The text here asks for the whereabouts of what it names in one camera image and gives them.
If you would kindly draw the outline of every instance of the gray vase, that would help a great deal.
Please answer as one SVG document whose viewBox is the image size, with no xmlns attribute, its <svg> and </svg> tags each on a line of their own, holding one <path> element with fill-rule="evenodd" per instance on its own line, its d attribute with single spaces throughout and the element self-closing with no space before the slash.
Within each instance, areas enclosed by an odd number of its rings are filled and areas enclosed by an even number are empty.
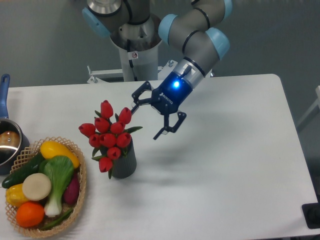
<svg viewBox="0 0 320 240">
<path fill-rule="evenodd" d="M 102 154 L 106 154 L 106 150 L 100 150 Z M 117 179 L 125 179 L 132 175 L 137 168 L 137 159 L 134 149 L 134 144 L 131 139 L 128 145 L 128 153 L 126 156 L 121 156 L 117 160 L 113 160 L 112 176 Z"/>
</svg>

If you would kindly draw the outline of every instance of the blue pot handle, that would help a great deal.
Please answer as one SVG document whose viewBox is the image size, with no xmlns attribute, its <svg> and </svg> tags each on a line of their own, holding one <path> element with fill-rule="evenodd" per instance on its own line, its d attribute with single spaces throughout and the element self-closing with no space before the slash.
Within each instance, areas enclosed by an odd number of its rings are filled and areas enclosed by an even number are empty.
<svg viewBox="0 0 320 240">
<path fill-rule="evenodd" d="M 10 75 L 4 74 L 0 82 L 0 118 L 8 119 L 7 97 L 10 83 Z"/>
</svg>

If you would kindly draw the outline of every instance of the gray wall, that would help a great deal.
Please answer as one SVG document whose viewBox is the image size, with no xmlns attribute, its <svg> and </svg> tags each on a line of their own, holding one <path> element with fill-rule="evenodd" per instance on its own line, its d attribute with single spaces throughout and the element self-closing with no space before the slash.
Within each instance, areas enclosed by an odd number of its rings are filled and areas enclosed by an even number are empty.
<svg viewBox="0 0 320 240">
<path fill-rule="evenodd" d="M 85 84 L 91 70 L 120 69 L 109 39 L 86 25 L 84 0 L 0 1 L 0 74 L 11 86 Z M 151 0 L 153 13 L 186 13 L 190 0 Z M 231 48 L 215 66 L 217 76 L 277 74 L 296 122 L 320 85 L 320 0 L 233 0 L 233 12 L 217 26 Z M 181 53 L 164 43 L 159 65 Z M 310 171 L 320 175 L 320 117 L 299 135 Z"/>
</svg>

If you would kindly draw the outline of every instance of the white table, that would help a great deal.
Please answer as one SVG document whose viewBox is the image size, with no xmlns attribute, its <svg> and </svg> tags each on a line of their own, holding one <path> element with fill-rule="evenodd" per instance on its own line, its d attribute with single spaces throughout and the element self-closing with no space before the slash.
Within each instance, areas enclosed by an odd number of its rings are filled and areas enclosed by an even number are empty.
<svg viewBox="0 0 320 240">
<path fill-rule="evenodd" d="M 9 89 L 9 118 L 31 142 L 62 136 L 87 160 L 81 215 L 51 239 L 244 240 L 320 233 L 308 229 L 303 217 L 302 204 L 317 198 L 276 75 L 204 79 L 180 106 L 187 117 L 177 133 L 158 140 L 152 138 L 163 118 L 141 106 L 129 125 L 143 126 L 132 135 L 135 173 L 123 180 L 100 173 L 78 126 L 93 123 L 103 100 L 118 113 L 129 107 L 141 84 Z M 3 188 L 0 195 L 0 239 L 25 239 L 6 220 Z"/>
</svg>

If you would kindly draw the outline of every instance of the blue joint cap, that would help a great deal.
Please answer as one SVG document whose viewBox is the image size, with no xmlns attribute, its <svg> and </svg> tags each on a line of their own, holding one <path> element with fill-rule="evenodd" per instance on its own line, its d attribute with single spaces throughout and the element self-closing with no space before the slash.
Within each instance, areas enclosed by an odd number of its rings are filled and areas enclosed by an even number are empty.
<svg viewBox="0 0 320 240">
<path fill-rule="evenodd" d="M 109 30 L 90 12 L 88 8 L 82 10 L 82 16 L 89 27 L 100 37 L 106 38 L 110 36 Z"/>
<path fill-rule="evenodd" d="M 170 28 L 176 17 L 177 15 L 175 14 L 168 14 L 162 19 L 159 25 L 159 29 L 158 29 L 159 37 L 162 39 L 162 41 L 164 41 L 168 45 L 169 45 Z"/>
<path fill-rule="evenodd" d="M 205 31 L 205 33 L 211 39 L 219 55 L 219 59 L 221 60 L 230 48 L 229 39 L 223 34 L 222 31 L 213 27 L 209 28 L 207 31 Z"/>
<path fill-rule="evenodd" d="M 226 19 L 232 12 L 232 0 L 224 0 L 224 17 L 223 19 Z"/>
</svg>

